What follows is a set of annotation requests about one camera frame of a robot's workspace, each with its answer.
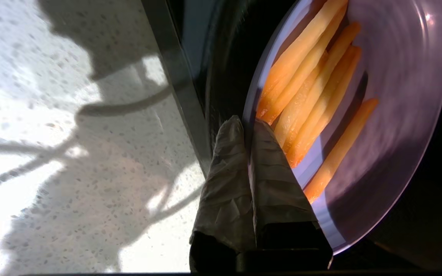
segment terrazzo surface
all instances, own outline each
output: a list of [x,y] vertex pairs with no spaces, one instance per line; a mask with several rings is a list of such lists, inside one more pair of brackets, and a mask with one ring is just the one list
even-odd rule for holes
[[139,0],[0,0],[0,275],[188,271],[172,93]]

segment orange vegetable stick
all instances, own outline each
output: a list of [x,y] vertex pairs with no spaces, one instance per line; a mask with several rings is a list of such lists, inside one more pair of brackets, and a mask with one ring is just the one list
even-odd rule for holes
[[[342,58],[352,40],[356,37],[360,30],[361,25],[359,25],[359,23],[351,23],[342,31],[341,35],[337,38],[335,44],[332,46],[330,52],[328,53],[328,61],[325,63],[325,66],[320,75],[318,75],[314,85],[312,86],[312,89],[310,89],[310,91],[308,92],[308,96],[306,96],[305,102],[301,106],[301,113],[294,121],[291,129],[299,130],[305,123],[308,115],[312,111],[315,103],[318,101],[318,98],[323,92],[325,85],[327,85],[328,79],[330,78],[333,69],[340,61],[340,58]],[[289,136],[286,139],[286,142],[284,142],[283,150],[286,149],[287,151],[291,148],[297,134],[298,133],[296,131],[290,132]]]
[[268,102],[268,109],[262,119],[269,125],[279,116],[286,105],[291,101],[293,96],[298,92],[303,82],[307,79],[308,75],[316,67],[321,59],[325,49],[332,39],[333,35],[339,28],[340,22],[344,18],[346,7],[341,8],[337,15],[332,19],[323,35],[319,38],[316,45],[308,53],[308,56],[302,61],[296,72],[294,73],[287,86],[284,87],[281,93],[277,89],[272,89],[269,93],[272,96]]
[[294,72],[308,55],[313,46],[335,17],[337,12],[347,6],[347,0],[328,0],[308,26],[301,32],[296,40],[281,54],[279,59],[272,65],[260,98],[257,117],[260,118],[267,111],[269,92],[277,85],[279,93],[291,80]]
[[277,142],[279,143],[281,148],[282,146],[284,146],[284,141],[286,141],[286,136],[289,133],[291,125],[298,116],[300,107],[305,101],[304,96],[308,93],[309,89],[315,83],[315,80],[320,74],[321,70],[323,69],[323,66],[325,65],[327,59],[328,59],[328,54],[325,52],[322,55],[317,66],[308,75],[305,82],[303,82],[303,85],[298,90],[298,93],[294,95],[293,99],[291,99],[287,107],[284,109],[284,111],[282,111],[281,116],[279,117],[279,122],[275,126],[274,130],[275,138],[277,138]]
[[322,166],[318,169],[312,181],[305,187],[304,192],[310,203],[313,203],[322,194],[377,104],[377,99],[370,99],[361,105],[337,144],[335,144],[330,154],[323,161]]
[[[344,97],[358,61],[361,59],[361,49],[359,47],[350,46],[347,51],[351,52],[350,58],[346,58],[346,53],[339,61],[322,95],[313,107],[308,119],[298,131],[291,149],[287,152],[286,157],[292,168],[295,168],[305,157],[314,140],[330,122]],[[320,132],[314,133],[315,129],[320,130]]]

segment cooked carrot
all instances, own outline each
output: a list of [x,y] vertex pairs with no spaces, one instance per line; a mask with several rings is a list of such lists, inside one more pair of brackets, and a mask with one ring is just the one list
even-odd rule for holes
[[346,6],[347,0],[328,0],[298,38],[289,45],[272,65],[262,91],[257,117],[260,118],[267,112],[267,100],[279,96],[277,94],[269,97],[269,92],[277,86],[277,91],[280,93],[286,87],[298,66],[317,43],[337,12]]
[[[330,78],[330,75],[332,74],[335,66],[340,61],[347,48],[349,48],[349,45],[351,44],[354,37],[356,37],[356,35],[359,33],[360,29],[361,25],[359,25],[359,23],[351,23],[342,31],[341,35],[337,38],[335,44],[332,46],[330,52],[328,53],[328,61],[325,63],[323,70],[318,75],[315,83],[312,86],[312,89],[310,89],[310,91],[308,92],[305,102],[301,106],[301,113],[293,122],[291,129],[299,130],[305,123],[308,115],[312,111],[315,103],[318,101],[318,98],[323,92],[323,89],[327,84],[328,79]],[[289,133],[289,136],[284,142],[283,150],[285,149],[286,151],[288,151],[292,147],[297,134],[298,133],[296,131],[292,131]]]
[[358,61],[361,59],[361,49],[359,47],[350,46],[347,51],[351,51],[350,58],[346,58],[346,53],[339,61],[322,95],[313,107],[308,119],[298,131],[291,149],[287,152],[287,159],[292,168],[295,168],[305,157],[314,140],[330,122],[344,97]]
[[328,154],[323,164],[318,169],[317,173],[313,177],[312,181],[305,187],[304,192],[310,203],[313,203],[317,199],[328,185],[328,182],[332,179],[333,175],[337,171],[340,163],[344,159],[345,155],[356,141],[356,138],[361,133],[369,115],[373,112],[374,108],[378,104],[377,99],[371,99],[365,101],[358,112],[352,119],[351,123],[347,126],[346,130],[339,138],[339,141]]
[[306,56],[302,61],[282,92],[279,94],[276,89],[272,89],[272,91],[269,93],[271,96],[279,94],[278,97],[270,98],[268,102],[268,110],[262,116],[262,119],[269,125],[271,125],[272,122],[274,122],[274,120],[280,115],[289,101],[291,101],[293,96],[298,92],[298,89],[300,89],[308,75],[316,67],[323,53],[325,52],[325,48],[330,42],[330,39],[332,39],[333,35],[335,35],[335,32],[339,28],[340,22],[344,18],[345,11],[346,9],[343,7],[337,12],[337,15],[332,19],[325,32],[319,38],[312,50],[308,53],[308,56]]
[[325,62],[328,59],[328,54],[325,52],[320,61],[318,62],[317,66],[314,68],[314,70],[308,75],[305,82],[303,82],[303,85],[298,90],[298,93],[294,95],[293,99],[289,102],[289,104],[286,106],[284,111],[281,113],[281,116],[279,117],[279,122],[277,122],[277,125],[275,126],[274,134],[275,138],[277,138],[277,142],[279,145],[284,146],[284,141],[286,141],[287,134],[289,133],[291,129],[291,125],[293,124],[296,117],[299,115],[300,107],[305,101],[304,96],[308,93],[309,89],[313,86],[316,78],[320,74],[321,70],[323,69],[323,66],[325,65]]

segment purple plate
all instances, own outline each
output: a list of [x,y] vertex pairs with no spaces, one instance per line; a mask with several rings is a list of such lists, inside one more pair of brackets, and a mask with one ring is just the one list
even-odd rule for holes
[[[253,123],[278,53],[324,2],[300,0],[272,35],[251,81],[246,126]],[[350,0],[347,19],[361,23],[353,44],[363,49],[363,57],[332,121],[293,170],[304,187],[345,126],[345,113],[366,71],[365,98],[377,97],[379,105],[313,204],[335,254],[373,229],[400,197],[421,161],[442,105],[442,0]]]

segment carrot stick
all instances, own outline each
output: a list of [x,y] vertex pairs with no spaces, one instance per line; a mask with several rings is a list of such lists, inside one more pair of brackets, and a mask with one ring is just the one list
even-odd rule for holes
[[305,82],[303,82],[303,85],[298,90],[298,93],[294,95],[293,99],[289,102],[287,107],[284,109],[284,111],[281,113],[281,116],[279,117],[279,122],[275,126],[274,134],[275,138],[277,138],[277,142],[279,145],[284,146],[284,141],[286,141],[286,137],[289,133],[289,130],[291,128],[291,125],[293,124],[296,117],[299,115],[300,107],[305,101],[304,96],[308,93],[309,89],[313,86],[316,78],[318,77],[319,73],[323,69],[323,66],[325,65],[325,62],[328,59],[328,54],[325,52],[320,61],[318,62],[317,66],[314,68],[314,70],[308,75]]
[[286,84],[291,80],[300,63],[317,43],[337,12],[340,8],[346,6],[347,0],[328,0],[298,38],[289,45],[274,65],[272,65],[262,91],[257,117],[260,118],[267,111],[266,100],[270,99],[268,97],[269,92],[276,85],[279,87],[279,93],[286,87]]
[[361,59],[361,49],[359,47],[350,46],[347,51],[351,51],[351,57],[346,58],[346,53],[339,61],[322,95],[316,102],[308,119],[298,132],[295,142],[287,153],[287,159],[292,168],[295,168],[305,157],[314,140],[330,122],[344,97],[358,61]]
[[[312,86],[312,89],[310,89],[310,91],[308,92],[305,102],[301,106],[301,113],[294,121],[291,129],[299,130],[305,123],[315,103],[318,101],[318,98],[323,92],[323,89],[327,84],[328,79],[333,72],[333,69],[340,61],[340,58],[342,58],[342,56],[346,52],[354,37],[356,37],[356,35],[359,33],[360,29],[361,25],[359,25],[359,23],[351,23],[342,31],[339,38],[337,38],[335,44],[332,46],[330,52],[328,53],[328,61],[325,63],[323,70],[318,75],[314,85]],[[284,143],[283,150],[286,149],[287,151],[291,148],[297,134],[298,133],[296,131],[290,132],[290,135],[287,137],[286,142]]]
[[337,144],[335,144],[330,154],[323,161],[322,166],[318,169],[312,181],[305,187],[304,192],[310,203],[313,203],[322,194],[377,104],[377,99],[370,99],[361,105]]
[[330,39],[332,39],[333,35],[335,35],[340,22],[344,18],[345,11],[346,7],[343,7],[337,12],[337,15],[332,19],[325,32],[319,38],[312,50],[308,53],[308,56],[306,56],[302,61],[282,92],[279,93],[279,91],[276,89],[272,89],[270,95],[274,97],[272,97],[268,102],[268,110],[265,115],[262,116],[262,119],[269,125],[271,125],[272,122],[274,122],[274,120],[280,115],[289,101],[291,101],[293,96],[298,92],[298,89],[300,89],[308,75],[316,67],[323,53],[325,52],[325,48],[330,42]]

